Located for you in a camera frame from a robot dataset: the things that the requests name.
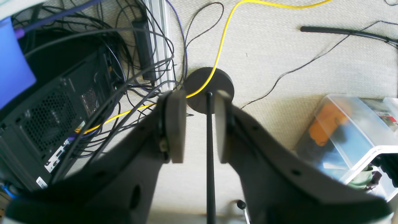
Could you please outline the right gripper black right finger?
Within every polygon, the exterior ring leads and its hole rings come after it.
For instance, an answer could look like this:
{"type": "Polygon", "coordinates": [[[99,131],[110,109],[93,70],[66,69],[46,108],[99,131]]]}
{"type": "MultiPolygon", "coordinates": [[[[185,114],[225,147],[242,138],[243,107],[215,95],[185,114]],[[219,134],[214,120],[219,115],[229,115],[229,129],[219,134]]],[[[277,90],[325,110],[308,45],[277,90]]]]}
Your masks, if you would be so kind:
{"type": "Polygon", "coordinates": [[[240,177],[251,224],[391,224],[381,197],[355,190],[298,159],[260,123],[215,93],[220,162],[240,177]]]}

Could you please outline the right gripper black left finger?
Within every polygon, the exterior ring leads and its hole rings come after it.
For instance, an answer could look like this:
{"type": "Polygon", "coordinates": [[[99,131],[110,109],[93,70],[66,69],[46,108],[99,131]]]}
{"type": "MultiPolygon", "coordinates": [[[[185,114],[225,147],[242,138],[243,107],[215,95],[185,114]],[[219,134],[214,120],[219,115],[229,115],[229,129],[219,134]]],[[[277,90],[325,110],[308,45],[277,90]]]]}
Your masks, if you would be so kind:
{"type": "Polygon", "coordinates": [[[3,223],[145,224],[162,165],[183,162],[185,95],[162,95],[107,154],[65,180],[13,199],[3,223]]]}

